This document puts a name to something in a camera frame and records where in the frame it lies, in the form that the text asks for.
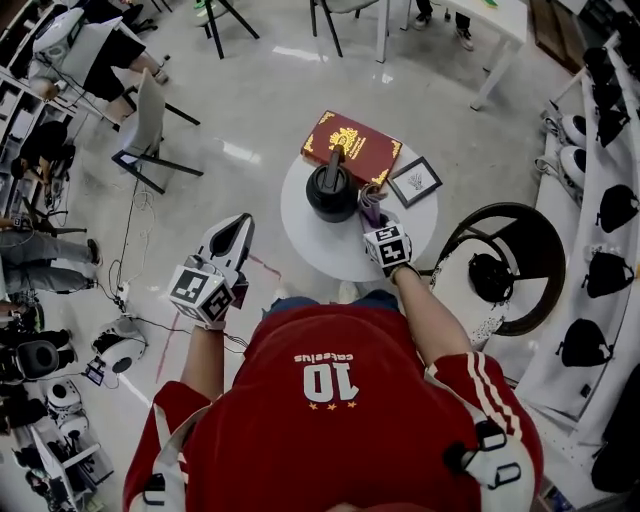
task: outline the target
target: red book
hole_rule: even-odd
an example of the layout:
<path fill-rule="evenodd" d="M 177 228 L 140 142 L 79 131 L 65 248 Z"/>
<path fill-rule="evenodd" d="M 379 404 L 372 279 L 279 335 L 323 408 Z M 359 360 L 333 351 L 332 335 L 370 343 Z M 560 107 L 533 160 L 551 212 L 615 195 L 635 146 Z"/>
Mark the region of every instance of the red book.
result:
<path fill-rule="evenodd" d="M 345 169 L 362 184 L 378 185 L 387 179 L 402 147 L 402 142 L 327 110 L 300 152 L 314 163 L 327 164 L 336 144 L 344 147 Z"/>

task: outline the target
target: sneaker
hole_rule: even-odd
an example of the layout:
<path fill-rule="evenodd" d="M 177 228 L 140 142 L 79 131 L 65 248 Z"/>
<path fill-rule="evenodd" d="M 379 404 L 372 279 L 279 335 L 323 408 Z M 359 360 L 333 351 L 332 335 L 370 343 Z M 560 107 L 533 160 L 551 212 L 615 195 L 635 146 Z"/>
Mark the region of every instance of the sneaker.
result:
<path fill-rule="evenodd" d="M 418 14 L 416 19 L 413 20 L 413 28 L 416 30 L 424 30 L 427 28 L 427 23 L 431 21 L 431 14 Z"/>
<path fill-rule="evenodd" d="M 87 240 L 87 246 L 91 251 L 91 264 L 99 267 L 102 265 L 102 255 L 100 254 L 100 247 L 98 247 L 98 242 L 96 242 L 93 238 L 89 238 Z"/>
<path fill-rule="evenodd" d="M 471 33 L 468 28 L 456 28 L 456 34 L 460 38 L 460 44 L 462 47 L 469 51 L 473 51 L 473 41 L 471 40 Z"/>
<path fill-rule="evenodd" d="M 351 304 L 360 298 L 360 292 L 355 283 L 342 281 L 338 290 L 338 304 Z"/>
<path fill-rule="evenodd" d="M 153 78 L 160 85 L 164 85 L 169 81 L 169 75 L 167 75 L 162 69 L 159 69 L 158 72 L 153 75 Z"/>

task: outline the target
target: shoe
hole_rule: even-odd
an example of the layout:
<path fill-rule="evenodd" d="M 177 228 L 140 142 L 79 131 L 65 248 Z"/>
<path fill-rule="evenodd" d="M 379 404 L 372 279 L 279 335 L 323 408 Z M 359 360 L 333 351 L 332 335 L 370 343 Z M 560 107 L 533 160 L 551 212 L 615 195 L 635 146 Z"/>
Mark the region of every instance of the shoe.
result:
<path fill-rule="evenodd" d="M 159 69 L 158 72 L 153 75 L 153 78 L 160 85 L 164 85 L 169 81 L 169 75 L 167 75 L 162 69 Z"/>
<path fill-rule="evenodd" d="M 418 14 L 416 19 L 413 20 L 413 28 L 416 30 L 424 30 L 427 28 L 427 23 L 431 21 L 431 14 Z"/>
<path fill-rule="evenodd" d="M 96 267 L 102 265 L 102 255 L 100 254 L 98 242 L 93 238 L 89 238 L 89 240 L 87 240 L 87 246 L 89 246 L 89 250 L 91 251 L 91 264 Z"/>
<path fill-rule="evenodd" d="M 355 283 L 342 281 L 338 290 L 338 304 L 351 304 L 360 298 L 360 292 Z"/>
<path fill-rule="evenodd" d="M 291 294 L 286 288 L 280 287 L 275 292 L 273 292 L 273 300 L 271 304 L 273 304 L 277 300 L 288 299 L 291 297 Z"/>
<path fill-rule="evenodd" d="M 460 38 L 460 44 L 462 47 L 469 51 L 473 51 L 473 41 L 471 40 L 471 33 L 468 28 L 456 28 L 456 34 Z"/>

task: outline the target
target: round white table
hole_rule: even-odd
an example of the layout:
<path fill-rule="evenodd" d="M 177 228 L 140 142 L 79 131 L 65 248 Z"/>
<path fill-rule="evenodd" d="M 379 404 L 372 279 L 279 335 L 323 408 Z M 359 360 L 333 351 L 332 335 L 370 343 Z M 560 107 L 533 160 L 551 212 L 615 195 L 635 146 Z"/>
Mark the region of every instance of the round white table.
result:
<path fill-rule="evenodd" d="M 403 145 L 391 173 L 418 158 Z M 282 185 L 280 214 L 287 236 L 296 251 L 320 272 L 342 281 L 364 282 L 384 279 L 380 267 L 364 252 L 363 229 L 357 212 L 344 222 L 332 224 L 316 215 L 307 201 L 307 180 L 315 165 L 299 155 Z M 405 208 L 396 193 L 385 183 L 389 195 L 380 204 L 383 210 L 397 215 L 411 238 L 412 259 L 427 247 L 438 218 L 437 192 Z"/>

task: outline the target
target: chair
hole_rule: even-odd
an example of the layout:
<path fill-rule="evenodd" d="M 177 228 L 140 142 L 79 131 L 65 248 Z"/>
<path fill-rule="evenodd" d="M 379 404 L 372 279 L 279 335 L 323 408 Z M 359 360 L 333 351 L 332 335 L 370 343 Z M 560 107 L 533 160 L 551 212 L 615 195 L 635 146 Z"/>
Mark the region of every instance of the chair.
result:
<path fill-rule="evenodd" d="M 214 4 L 211 3 L 211 0 L 204 0 L 202 4 L 203 7 L 196 10 L 195 23 L 196 26 L 204 28 L 204 31 L 207 34 L 207 39 L 211 39 L 213 36 L 216 48 L 218 49 L 218 57 L 220 57 L 220 59 L 224 59 L 224 53 L 222 51 L 222 44 L 220 43 L 218 27 L 216 26 L 215 21 L 220 16 L 224 16 L 230 12 L 242 24 L 242 26 L 247 29 L 254 39 L 260 39 L 260 36 L 255 30 L 253 30 L 253 28 L 251 28 L 251 25 L 249 25 L 246 20 L 238 14 L 238 11 L 233 8 L 233 0 L 216 0 Z"/>
<path fill-rule="evenodd" d="M 480 221 L 496 218 L 513 222 L 492 234 L 475 227 Z M 528 280 L 547 279 L 542 296 L 528 313 L 505 321 L 509 301 L 491 304 L 476 295 L 468 278 L 468 265 L 474 254 L 479 253 L 491 254 L 511 268 L 514 291 Z M 461 321 L 477 348 L 492 334 L 520 336 L 538 327 L 560 298 L 565 269 L 562 242 L 544 215 L 522 204 L 497 203 L 463 220 L 445 244 L 436 268 L 421 274 L 432 275 L 434 295 Z"/>
<path fill-rule="evenodd" d="M 313 30 L 313 37 L 318 37 L 318 32 L 316 30 L 316 5 L 318 5 L 319 2 L 320 5 L 322 5 L 322 10 L 324 11 L 325 16 L 327 17 L 327 23 L 329 23 L 329 30 L 331 30 L 331 35 L 333 36 L 333 42 L 336 45 L 338 56 L 342 57 L 342 50 L 340 49 L 340 42 L 336 35 L 336 29 L 334 28 L 333 21 L 331 20 L 331 13 L 345 14 L 355 11 L 356 19 L 358 19 L 360 18 L 360 11 L 362 9 L 375 4 L 377 1 L 378 0 L 309 0 L 311 5 L 311 28 Z"/>
<path fill-rule="evenodd" d="M 137 105 L 131 100 L 130 94 L 132 92 L 138 93 Z M 124 98 L 136 112 L 122 123 L 120 127 L 120 147 L 122 149 L 111 157 L 111 160 L 160 194 L 164 194 L 164 189 L 138 170 L 139 165 L 136 160 L 162 165 L 194 176 L 203 175 L 201 171 L 158 158 L 160 142 L 163 140 L 162 120 L 165 108 L 196 126 L 200 124 L 200 121 L 165 103 L 160 86 L 156 84 L 149 70 L 144 70 L 139 89 L 130 87 L 125 91 Z"/>

